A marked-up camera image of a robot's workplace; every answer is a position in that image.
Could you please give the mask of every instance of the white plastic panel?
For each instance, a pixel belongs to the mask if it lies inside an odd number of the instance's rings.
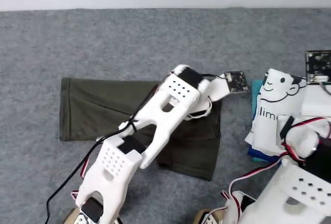
[[[288,165],[277,186],[295,200],[326,216],[331,215],[331,184],[319,177],[298,166]]]
[[[81,207],[95,192],[102,195],[103,215],[99,224],[109,224],[116,220],[125,201],[129,182],[142,161],[141,154],[135,150],[128,154],[122,153],[117,147],[123,142],[119,136],[112,136],[104,141],[76,198],[76,205]]]
[[[160,86],[160,90],[175,97],[186,107],[190,107],[193,102],[199,100],[200,95],[197,89],[177,77],[175,74],[171,74],[167,77],[164,83]]]

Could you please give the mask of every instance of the wire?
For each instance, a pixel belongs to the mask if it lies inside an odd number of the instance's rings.
[[[224,207],[219,207],[219,208],[216,208],[216,209],[210,211],[210,212],[204,217],[204,221],[202,221],[202,224],[205,224],[206,221],[208,220],[208,218],[210,217],[210,215],[212,215],[214,212],[219,211],[219,210],[226,210],[227,208],[228,208],[227,206],[224,206]]]
[[[89,157],[88,159],[85,161],[83,167],[82,167],[82,171],[81,171],[81,178],[84,179],[85,178],[85,172],[86,172],[86,169],[87,169],[87,165],[88,165],[88,162],[89,162]]]
[[[221,191],[221,195],[222,195],[226,200],[230,199],[230,196],[228,195],[228,193],[227,193],[225,190],[222,190],[222,191]]]
[[[77,198],[77,195],[78,195],[78,190],[73,190],[71,193],[70,193],[71,197],[76,200]]]
[[[316,122],[316,121],[320,121],[320,120],[325,120],[325,118],[324,117],[315,117],[315,118],[312,118],[312,119],[308,119],[308,120],[299,122],[297,124],[294,124],[293,126],[290,127],[290,129],[292,129],[293,127],[303,126],[303,125],[306,125],[306,124],[309,124],[309,123],[312,123],[312,122]]]
[[[235,204],[236,204],[236,206],[237,206],[237,212],[238,212],[238,215],[237,215],[237,222],[239,221],[239,218],[240,218],[240,204],[239,204],[238,199],[237,199],[237,198],[234,196],[234,194],[232,193],[232,187],[233,187],[233,184],[234,184],[235,182],[240,181],[240,180],[244,180],[244,179],[250,178],[250,177],[252,177],[252,176],[254,176],[254,175],[257,175],[257,174],[259,174],[259,173],[262,172],[262,171],[269,170],[270,168],[272,168],[272,167],[274,167],[275,165],[277,165],[277,164],[281,161],[281,158],[282,158],[283,156],[286,156],[286,155],[289,155],[289,153],[288,153],[288,152],[284,152],[284,153],[280,154],[279,157],[278,157],[278,159],[277,159],[277,161],[275,161],[275,162],[273,162],[273,163],[271,163],[271,164],[269,164],[269,165],[267,165],[267,166],[264,166],[264,167],[258,167],[258,168],[256,168],[256,169],[254,169],[254,170],[252,170],[252,171],[246,173],[245,175],[243,175],[243,176],[241,176],[241,177],[239,177],[239,178],[233,180],[233,181],[230,183],[230,185],[229,185],[229,195],[230,195],[230,197],[232,198],[232,200],[235,202]]]
[[[316,121],[320,121],[320,120],[325,120],[325,118],[323,117],[315,117],[315,118],[311,118],[311,119],[308,119],[308,120],[305,120],[305,121],[302,121],[302,122],[299,122],[297,124],[294,124],[293,126],[291,126],[289,128],[289,130],[287,131],[287,133],[294,127],[299,127],[299,126],[303,126],[303,125],[307,125],[309,123],[312,123],[312,122],[316,122]],[[300,158],[297,153],[295,152],[295,150],[293,148],[291,148],[287,143],[286,143],[286,135],[284,137],[284,142],[281,144],[284,146],[285,150],[289,153],[290,157],[298,162],[298,163],[304,163],[305,160]]]
[[[320,82],[320,86],[325,92],[327,92],[328,95],[331,96],[331,92],[327,90],[325,83]]]
[[[215,78],[219,78],[219,79],[225,79],[221,76],[215,75],[215,74],[210,74],[210,73],[206,73],[206,74],[201,74],[204,77],[215,77]]]
[[[79,164],[74,168],[74,170],[70,173],[70,175],[64,180],[64,182],[51,194],[51,196],[47,199],[46,201],[46,211],[47,211],[47,219],[45,221],[45,224],[48,223],[51,213],[50,213],[50,209],[49,209],[49,204],[50,201],[64,188],[64,186],[66,186],[66,184],[72,179],[72,177],[77,173],[77,171],[79,170],[79,168],[81,168],[82,165],[84,165],[86,163],[86,161],[88,160],[89,156],[91,155],[91,153],[94,151],[94,149],[101,145],[104,140],[106,140],[107,138],[117,135],[121,132],[124,132],[126,129],[128,129],[129,126],[134,125],[134,123],[132,122],[134,117],[136,116],[136,114],[139,112],[139,110],[142,108],[142,106],[149,100],[149,98],[151,97],[151,95],[154,93],[154,90],[157,89],[158,85],[155,85],[152,90],[146,95],[146,97],[144,98],[144,100],[138,105],[137,109],[135,110],[135,112],[133,113],[133,115],[129,118],[127,125],[115,132],[112,132],[108,135],[103,136],[102,138],[100,138],[96,143],[94,143],[94,145],[91,147],[91,149],[86,153],[85,157],[79,162]]]
[[[212,100],[211,100],[211,98],[209,96],[208,96],[208,101],[209,101],[209,107],[208,107],[208,109],[206,109],[206,111],[203,114],[198,115],[198,116],[187,114],[187,116],[189,117],[188,119],[189,120],[191,120],[191,119],[199,119],[199,118],[208,116],[210,114],[212,108],[213,108],[213,102],[212,102]]]

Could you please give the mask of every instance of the black cable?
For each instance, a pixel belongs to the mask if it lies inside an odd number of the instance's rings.
[[[215,78],[220,78],[220,79],[225,79],[223,77],[220,77],[218,75],[214,75],[214,74],[210,74],[210,73],[205,73],[205,74],[201,74],[204,77],[215,77]]]
[[[152,90],[147,94],[147,96],[144,98],[144,100],[138,105],[137,109],[135,110],[135,112],[133,113],[133,115],[129,118],[127,125],[116,131],[116,132],[112,132],[108,135],[103,136],[101,139],[99,139],[92,147],[91,149],[86,153],[85,157],[80,161],[80,163],[76,166],[76,168],[72,171],[72,173],[64,180],[64,182],[53,192],[53,194],[51,194],[50,197],[48,197],[47,201],[46,201],[46,211],[47,211],[47,219],[45,221],[45,224],[48,223],[49,219],[50,219],[50,209],[49,209],[49,204],[50,201],[64,188],[64,186],[66,186],[66,184],[72,179],[72,177],[77,173],[77,171],[81,168],[81,166],[85,163],[85,161],[88,159],[88,157],[90,156],[90,154],[94,151],[94,149],[102,144],[104,142],[104,140],[106,140],[107,138],[117,135],[123,131],[125,131],[126,129],[128,129],[128,127],[130,125],[134,126],[133,123],[133,119],[134,117],[137,115],[137,113],[139,112],[139,110],[143,107],[143,105],[149,100],[149,98],[153,95],[155,89],[158,87],[158,85],[155,85]]]
[[[331,92],[327,90],[327,88],[326,88],[326,86],[325,86],[324,83],[320,83],[320,86],[322,87],[322,89],[323,89],[325,92],[327,92],[328,95],[331,96]]]

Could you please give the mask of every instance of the folded fabric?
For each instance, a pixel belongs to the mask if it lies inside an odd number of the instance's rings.
[[[266,155],[283,152],[277,143],[277,116],[300,114],[306,80],[302,77],[269,69],[257,98],[252,129],[245,141]]]
[[[157,83],[63,78],[60,140],[95,140],[118,130]],[[220,109],[221,102],[213,102],[207,117],[183,121],[157,162],[173,171],[211,180],[220,144]],[[150,125],[133,136],[149,145],[154,131],[155,126]]]

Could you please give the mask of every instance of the red and white wire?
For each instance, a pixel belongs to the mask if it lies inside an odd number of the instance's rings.
[[[238,215],[237,215],[237,222],[239,221],[239,218],[240,218],[240,204],[239,204],[238,199],[237,199],[237,198],[234,196],[234,194],[232,193],[232,187],[233,187],[233,184],[234,184],[235,182],[240,181],[240,180],[244,180],[244,179],[250,178],[250,177],[252,177],[252,176],[254,176],[254,175],[257,175],[257,174],[259,174],[259,173],[262,172],[262,171],[269,170],[270,168],[272,168],[272,167],[274,167],[275,165],[277,165],[277,164],[281,161],[282,157],[283,157],[283,156],[286,156],[286,155],[289,155],[289,153],[288,153],[288,152],[284,152],[284,153],[280,154],[279,157],[278,157],[278,159],[277,159],[277,161],[275,161],[275,162],[269,164],[268,166],[256,168],[256,169],[254,169],[254,170],[252,170],[252,171],[246,173],[245,175],[243,175],[243,176],[241,176],[241,177],[239,177],[239,178],[233,180],[233,181],[230,183],[230,185],[229,185],[229,195],[230,195],[230,197],[232,198],[232,200],[235,202],[235,204],[236,204],[236,206],[237,206],[237,212],[238,212]]]
[[[320,120],[326,120],[324,117],[316,117],[316,118],[312,118],[312,119],[308,119],[302,122],[299,122],[297,124],[294,124],[291,128],[293,127],[298,127],[298,126],[303,126],[312,122],[316,122],[316,121],[320,121]]]
[[[87,169],[87,165],[88,165],[88,162],[89,162],[89,157],[87,158],[87,160],[84,162],[84,165],[82,167],[82,171],[81,171],[81,178],[84,179],[85,178],[85,172],[86,172],[86,169]]]
[[[221,195],[222,195],[226,200],[230,199],[230,196],[228,195],[228,193],[227,193],[225,190],[222,190],[222,191],[221,191]]]
[[[71,197],[76,200],[77,198],[77,195],[78,195],[78,190],[73,190],[71,193],[70,193]]]
[[[293,148],[291,148],[289,145],[287,145],[286,143],[282,143],[282,145],[286,148],[286,150],[289,152],[291,158],[296,161],[296,162],[305,162],[304,159],[300,158],[297,153],[295,152],[295,150]]]

